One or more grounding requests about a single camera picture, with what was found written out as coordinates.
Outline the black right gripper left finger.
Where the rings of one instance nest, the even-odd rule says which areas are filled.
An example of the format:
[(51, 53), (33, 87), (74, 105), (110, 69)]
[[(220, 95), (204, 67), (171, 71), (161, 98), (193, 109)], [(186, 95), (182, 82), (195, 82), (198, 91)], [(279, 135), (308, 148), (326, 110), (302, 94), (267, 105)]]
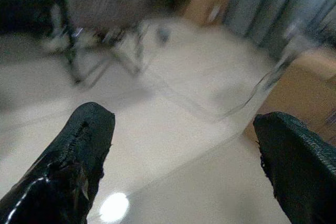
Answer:
[(77, 107), (21, 179), (1, 198), (1, 223), (87, 223), (112, 145), (115, 114)]

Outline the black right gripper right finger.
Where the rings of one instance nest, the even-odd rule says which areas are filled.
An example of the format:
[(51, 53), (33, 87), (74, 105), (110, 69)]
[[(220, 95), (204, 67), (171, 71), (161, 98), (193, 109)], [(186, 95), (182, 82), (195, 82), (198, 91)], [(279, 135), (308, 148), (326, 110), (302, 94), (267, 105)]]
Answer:
[(291, 223), (335, 223), (335, 147), (283, 112), (253, 121), (261, 167)]

